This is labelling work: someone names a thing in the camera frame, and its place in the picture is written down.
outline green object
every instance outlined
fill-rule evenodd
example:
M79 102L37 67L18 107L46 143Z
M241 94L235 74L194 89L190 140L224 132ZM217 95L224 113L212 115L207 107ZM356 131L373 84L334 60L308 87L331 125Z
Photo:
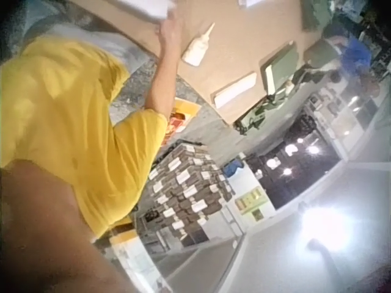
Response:
M304 52L304 61L313 68L322 68L338 57L337 50L325 39L317 41Z
M278 52L266 65L261 73L266 84L268 95L275 94L296 71L299 53L295 43L286 46Z
M324 29L333 17L331 4L334 0L301 0L302 25L305 31Z

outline white label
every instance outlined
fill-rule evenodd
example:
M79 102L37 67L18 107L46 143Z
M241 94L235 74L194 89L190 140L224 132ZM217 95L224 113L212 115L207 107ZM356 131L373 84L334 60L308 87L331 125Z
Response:
M190 174L187 170L185 170L177 176L177 181L179 184L182 184L189 178L190 178Z
M207 220L206 218L201 218L201 219L198 219L197 223L200 225L200 226L204 226L204 224L206 224Z
M162 184L161 181L159 181L158 183L156 183L156 184L153 186L153 191L154 191L154 193L157 193L157 192L159 192L162 188L163 188L163 184Z
M213 184L209 188L210 188L210 191L212 191L213 193L219 191L219 188L217 187L217 184Z
M201 172L201 176L204 180L210 179L210 173L209 172Z
M180 164L181 164L181 160L179 160L179 157L176 158L175 160L173 160L171 163L169 163L170 171L173 171L176 168L178 168L180 166Z
M172 215L175 215L174 209L173 208L169 208L168 210L163 212L163 215L166 218L171 217Z
M195 203L191 206L191 209L194 212L202 211L203 209L206 209L208 205L206 204L205 200L200 200L198 203Z
M172 227L175 229L175 230L179 230L180 228L183 228L185 225L183 223L183 221L179 221L179 222L175 222L172 224Z
M162 195L161 197L159 197L159 198L157 199L157 202L158 202L159 204L164 204L164 203L166 203L168 200L169 200L169 199L168 199L165 195Z
M203 163L201 159L193 159L193 162L194 162L194 164L197 165L197 166L201 166L202 163Z
M187 188L184 192L183 192L183 195L186 197L186 198L189 198L191 197L192 195L196 194L197 193L197 188L195 185L192 185L190 186L189 188Z
M196 149L193 146L191 146L191 145L186 145L185 147L186 147L187 151L191 151L192 153L196 152Z
M159 172L157 171L157 169L153 169L151 171L151 173L149 173L149 180L152 180L153 178L155 178L157 175L159 174Z

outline table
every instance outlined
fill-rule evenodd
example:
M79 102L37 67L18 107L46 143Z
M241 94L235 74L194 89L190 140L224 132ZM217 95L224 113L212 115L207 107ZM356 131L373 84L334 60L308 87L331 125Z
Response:
M115 0L71 1L158 56L155 24L113 4ZM251 71L258 73L254 88L216 109L229 125L266 95L260 65L292 40L298 46L300 65L302 53L320 38L320 32L302 31L300 0L269 0L249 9L241 9L237 0L178 0L178 9L185 20L183 50L195 36L204 33L211 23L216 23L210 48L201 65L192 67L181 62L178 70L178 74L207 103L215 108L214 93Z

